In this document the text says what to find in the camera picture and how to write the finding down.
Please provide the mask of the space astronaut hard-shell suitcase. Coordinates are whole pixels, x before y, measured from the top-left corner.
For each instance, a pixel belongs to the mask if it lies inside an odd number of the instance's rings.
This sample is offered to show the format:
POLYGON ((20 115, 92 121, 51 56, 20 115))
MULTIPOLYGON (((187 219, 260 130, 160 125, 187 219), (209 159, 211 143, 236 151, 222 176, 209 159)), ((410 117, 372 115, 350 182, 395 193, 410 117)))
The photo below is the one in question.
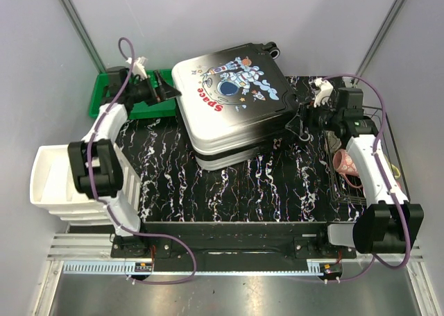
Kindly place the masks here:
POLYGON ((296 93, 274 42, 247 43, 177 63, 178 110, 198 165, 215 171, 249 160, 286 131, 296 93))

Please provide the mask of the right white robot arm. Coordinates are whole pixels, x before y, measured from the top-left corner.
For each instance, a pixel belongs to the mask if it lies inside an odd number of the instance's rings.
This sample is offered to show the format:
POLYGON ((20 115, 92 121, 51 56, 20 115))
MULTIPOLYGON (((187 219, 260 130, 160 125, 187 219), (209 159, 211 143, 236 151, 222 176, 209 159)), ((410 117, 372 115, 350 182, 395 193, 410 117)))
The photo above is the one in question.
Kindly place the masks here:
POLYGON ((411 203, 397 184, 382 151, 383 128, 361 108, 326 108, 300 104, 286 125, 306 142, 316 131, 335 133, 355 164, 366 197, 366 209, 353 224, 330 224, 315 240, 317 254, 330 258, 342 247, 359 253, 403 253, 408 256, 424 219, 418 203, 411 203))

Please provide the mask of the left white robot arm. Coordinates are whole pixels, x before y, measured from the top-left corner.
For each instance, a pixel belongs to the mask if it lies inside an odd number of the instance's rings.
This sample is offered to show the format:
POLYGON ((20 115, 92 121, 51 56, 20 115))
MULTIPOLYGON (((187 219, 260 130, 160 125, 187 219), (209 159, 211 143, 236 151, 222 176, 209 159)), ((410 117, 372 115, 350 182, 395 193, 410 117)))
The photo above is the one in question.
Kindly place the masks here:
POLYGON ((123 168, 114 143, 136 104, 154 106, 181 93, 164 79, 160 70, 142 76, 134 75, 126 67, 113 67, 107 71, 107 78, 92 128, 82 140, 68 144, 67 154, 76 191, 103 206, 115 233, 130 236, 126 250, 141 258, 148 253, 150 241, 143 236, 141 219, 123 193, 123 168))

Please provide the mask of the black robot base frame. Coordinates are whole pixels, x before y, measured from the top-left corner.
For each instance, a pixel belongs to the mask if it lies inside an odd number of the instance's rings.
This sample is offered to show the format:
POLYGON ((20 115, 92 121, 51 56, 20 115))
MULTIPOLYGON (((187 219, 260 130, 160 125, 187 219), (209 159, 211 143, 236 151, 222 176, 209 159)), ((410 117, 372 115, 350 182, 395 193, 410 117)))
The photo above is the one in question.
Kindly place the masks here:
POLYGON ((230 269, 279 269, 304 260, 334 263, 353 259, 349 247, 335 247, 327 241, 324 222, 293 223, 161 223, 142 224, 150 237, 115 236, 113 258, 154 257, 165 268, 197 269, 199 265, 230 269))

